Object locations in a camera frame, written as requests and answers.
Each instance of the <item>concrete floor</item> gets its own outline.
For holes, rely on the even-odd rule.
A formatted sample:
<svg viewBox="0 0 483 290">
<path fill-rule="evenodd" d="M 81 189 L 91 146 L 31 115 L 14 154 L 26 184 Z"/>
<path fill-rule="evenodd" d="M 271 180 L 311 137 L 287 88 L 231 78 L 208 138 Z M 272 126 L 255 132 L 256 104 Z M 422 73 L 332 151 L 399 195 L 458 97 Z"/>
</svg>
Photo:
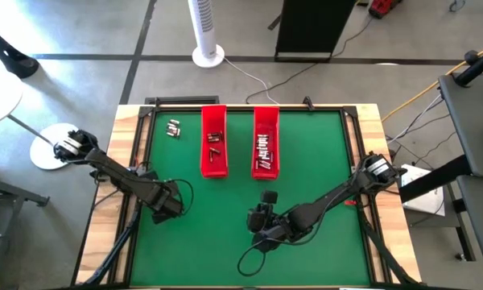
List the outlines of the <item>concrete floor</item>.
<svg viewBox="0 0 483 290">
<path fill-rule="evenodd" d="M 218 43 L 228 56 L 272 56 L 277 30 L 266 26 L 279 14 L 283 0 L 213 0 Z M 483 48 L 483 0 L 468 1 L 449 13 L 450 0 L 407 0 L 350 42 L 340 57 L 460 59 L 470 49 Z M 31 54 L 132 55 L 149 0 L 2 0 L 0 34 L 16 48 Z M 361 29 L 367 14 L 355 7 L 342 40 Z M 185 0 L 158 0 L 154 6 L 145 55 L 190 55 L 195 47 Z M 36 130 L 54 122 L 70 122 L 93 132 L 105 149 L 116 107 L 120 101 L 129 60 L 41 60 L 42 68 L 24 80 L 23 100 L 14 115 Z M 237 63 L 268 82 L 285 80 L 309 64 Z M 319 64 L 290 83 L 272 90 L 281 103 L 373 102 L 385 114 L 430 85 L 451 67 L 432 65 L 383 66 L 372 64 Z M 145 97 L 219 95 L 223 103 L 242 103 L 262 89 L 228 64 L 203 70 L 193 63 L 141 61 L 129 103 Z M 436 92 L 413 103 L 384 124 L 396 135 L 422 110 Z M 258 95 L 252 102 L 269 102 Z M 447 113 L 444 106 L 423 119 Z M 446 118 L 403 139 L 419 155 L 452 132 Z M 1 285 L 21 289 L 58 288 L 68 285 L 85 230 L 94 194 L 89 168 L 67 167 L 54 172 L 36 168 L 29 160 L 33 137 L 9 120 L 0 122 L 0 180 L 52 197 L 45 209 L 25 205 L 14 232 Z M 452 138 L 426 161 L 434 167 L 462 153 Z M 396 164 L 410 163 L 401 150 Z M 465 217 L 467 227 L 471 229 Z M 483 289 L 483 258 L 473 263 L 453 258 L 461 251 L 453 229 L 411 229 L 423 281 L 436 286 Z"/>
</svg>

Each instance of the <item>small metal object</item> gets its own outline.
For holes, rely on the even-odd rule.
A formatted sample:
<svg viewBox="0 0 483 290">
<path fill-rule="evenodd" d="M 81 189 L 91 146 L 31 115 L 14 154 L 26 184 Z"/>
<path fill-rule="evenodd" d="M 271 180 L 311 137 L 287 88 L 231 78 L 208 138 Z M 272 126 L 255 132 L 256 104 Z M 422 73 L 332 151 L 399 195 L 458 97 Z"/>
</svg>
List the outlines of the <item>small metal object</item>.
<svg viewBox="0 0 483 290">
<path fill-rule="evenodd" d="M 270 166 L 265 165 L 265 164 L 262 164 L 262 163 L 260 163 L 260 164 L 259 164 L 259 166 L 261 166 L 261 167 L 263 167 L 263 168 L 265 168 L 265 169 L 270 169 Z"/>
</svg>

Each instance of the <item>small object in bin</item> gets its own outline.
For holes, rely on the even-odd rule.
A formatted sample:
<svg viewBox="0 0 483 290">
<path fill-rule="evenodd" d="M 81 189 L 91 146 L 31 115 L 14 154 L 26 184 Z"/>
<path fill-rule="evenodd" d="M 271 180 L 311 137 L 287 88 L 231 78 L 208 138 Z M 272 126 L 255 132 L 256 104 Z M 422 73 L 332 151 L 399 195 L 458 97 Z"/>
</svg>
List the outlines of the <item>small object in bin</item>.
<svg viewBox="0 0 483 290">
<path fill-rule="evenodd" d="M 210 148 L 209 148 L 209 150 L 210 150 L 211 152 L 213 152 L 213 153 L 220 154 L 220 150 L 217 150 L 217 149 L 215 149 L 215 148 L 210 147 Z"/>
</svg>

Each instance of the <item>white tower fan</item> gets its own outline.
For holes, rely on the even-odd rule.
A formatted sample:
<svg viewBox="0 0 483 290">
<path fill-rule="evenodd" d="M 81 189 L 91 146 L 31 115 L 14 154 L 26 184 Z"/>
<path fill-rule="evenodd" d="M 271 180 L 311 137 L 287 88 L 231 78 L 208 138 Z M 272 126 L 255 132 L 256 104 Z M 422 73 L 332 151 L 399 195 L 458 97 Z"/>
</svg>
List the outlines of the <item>white tower fan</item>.
<svg viewBox="0 0 483 290">
<path fill-rule="evenodd" d="M 201 68 L 214 68 L 224 60 L 224 49 L 217 44 L 211 0 L 188 0 L 197 47 L 193 62 Z"/>
</svg>

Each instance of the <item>green table surface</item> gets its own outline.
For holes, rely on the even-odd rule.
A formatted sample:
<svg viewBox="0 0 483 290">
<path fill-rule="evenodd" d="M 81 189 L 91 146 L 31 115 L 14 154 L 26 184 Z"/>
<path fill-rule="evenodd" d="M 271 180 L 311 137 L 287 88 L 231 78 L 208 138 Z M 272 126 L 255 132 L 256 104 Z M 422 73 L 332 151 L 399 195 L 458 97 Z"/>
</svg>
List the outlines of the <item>green table surface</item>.
<svg viewBox="0 0 483 290">
<path fill-rule="evenodd" d="M 180 121 L 180 139 L 165 134 L 170 118 Z M 282 213 L 314 201 L 349 176 L 349 162 L 338 112 L 280 114 L 279 178 L 254 180 L 250 175 L 253 114 L 227 115 L 229 176 L 205 179 L 200 174 L 200 112 L 158 113 L 151 148 L 152 167 L 160 179 L 192 183 L 195 201 L 184 217 L 159 225 L 144 209 L 134 253 L 131 286 L 324 286 L 368 285 L 365 252 L 356 209 L 339 205 L 325 215 L 318 235 L 304 246 L 282 245 L 266 255 L 261 272 L 245 277 L 237 261 L 250 246 L 246 229 L 249 208 L 261 191 L 279 193 Z M 180 184 L 189 202 L 186 184 Z M 241 267 L 258 268 L 262 254 L 251 251 Z"/>
</svg>

